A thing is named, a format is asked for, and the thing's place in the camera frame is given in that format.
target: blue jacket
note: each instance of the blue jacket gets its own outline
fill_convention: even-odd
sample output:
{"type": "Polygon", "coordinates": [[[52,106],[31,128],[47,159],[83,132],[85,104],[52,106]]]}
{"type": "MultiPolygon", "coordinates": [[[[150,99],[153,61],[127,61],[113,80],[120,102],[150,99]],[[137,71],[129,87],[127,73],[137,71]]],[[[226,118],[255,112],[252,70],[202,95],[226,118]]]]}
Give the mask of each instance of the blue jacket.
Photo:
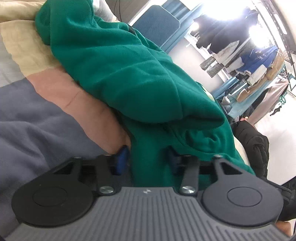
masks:
{"type": "Polygon", "coordinates": [[[268,68],[274,61],[278,48],[271,46],[266,49],[255,48],[252,51],[241,56],[244,66],[239,68],[239,72],[249,71],[254,73],[259,66],[264,65],[268,68]]]}

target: gray ribbed grip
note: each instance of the gray ribbed grip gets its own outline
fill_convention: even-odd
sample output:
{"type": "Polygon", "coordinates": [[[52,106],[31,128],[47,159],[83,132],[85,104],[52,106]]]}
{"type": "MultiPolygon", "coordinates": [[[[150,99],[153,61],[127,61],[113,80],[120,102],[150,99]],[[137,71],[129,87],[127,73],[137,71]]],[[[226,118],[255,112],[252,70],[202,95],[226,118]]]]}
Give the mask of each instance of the gray ribbed grip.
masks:
{"type": "Polygon", "coordinates": [[[195,198],[172,188],[122,188],[101,197],[76,222],[51,229],[21,224],[7,241],[289,240],[274,225],[239,229],[209,217],[195,198]]]}

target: black puffer jacket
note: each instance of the black puffer jacket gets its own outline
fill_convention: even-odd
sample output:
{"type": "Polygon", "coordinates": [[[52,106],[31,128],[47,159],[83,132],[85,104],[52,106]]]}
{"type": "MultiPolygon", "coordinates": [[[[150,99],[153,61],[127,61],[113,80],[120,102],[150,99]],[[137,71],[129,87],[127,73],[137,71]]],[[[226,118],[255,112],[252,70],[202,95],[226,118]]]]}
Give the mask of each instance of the black puffer jacket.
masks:
{"type": "Polygon", "coordinates": [[[231,125],[233,135],[246,150],[250,165],[257,177],[267,177],[269,161],[268,138],[259,133],[247,121],[239,121],[231,125]]]}

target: black coat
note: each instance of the black coat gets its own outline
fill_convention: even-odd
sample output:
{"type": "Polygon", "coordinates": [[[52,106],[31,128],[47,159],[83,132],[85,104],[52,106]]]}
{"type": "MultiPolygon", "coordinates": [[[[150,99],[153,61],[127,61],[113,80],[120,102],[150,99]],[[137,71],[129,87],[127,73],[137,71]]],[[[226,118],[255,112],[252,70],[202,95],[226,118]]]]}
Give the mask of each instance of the black coat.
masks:
{"type": "Polygon", "coordinates": [[[210,50],[218,54],[222,49],[235,41],[239,41],[237,48],[241,46],[250,36],[250,27],[257,24],[258,14],[258,12],[253,12],[247,18],[231,21],[212,39],[210,50]]]}
{"type": "Polygon", "coordinates": [[[193,35],[199,33],[199,35],[203,34],[205,31],[208,31],[209,28],[217,22],[217,20],[209,17],[208,15],[201,15],[198,18],[193,20],[198,23],[199,28],[193,33],[193,35]]]}
{"type": "Polygon", "coordinates": [[[246,150],[250,165],[257,177],[267,177],[269,161],[268,138],[259,133],[247,121],[239,121],[231,125],[233,135],[246,150]]]}

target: teal clothing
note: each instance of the teal clothing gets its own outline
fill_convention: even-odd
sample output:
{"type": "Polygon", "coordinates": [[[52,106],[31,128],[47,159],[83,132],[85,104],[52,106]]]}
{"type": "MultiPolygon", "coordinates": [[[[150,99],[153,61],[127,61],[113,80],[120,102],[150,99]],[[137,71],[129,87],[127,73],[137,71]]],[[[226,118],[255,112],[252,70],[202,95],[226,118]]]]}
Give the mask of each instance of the teal clothing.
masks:
{"type": "MultiPolygon", "coordinates": [[[[91,0],[47,0],[36,15],[43,42],[88,93],[116,109],[130,132],[136,186],[178,186],[164,149],[244,164],[230,125],[212,96],[157,45],[125,23],[94,15],[91,0]]],[[[210,180],[203,177],[203,186],[210,180]]]]}

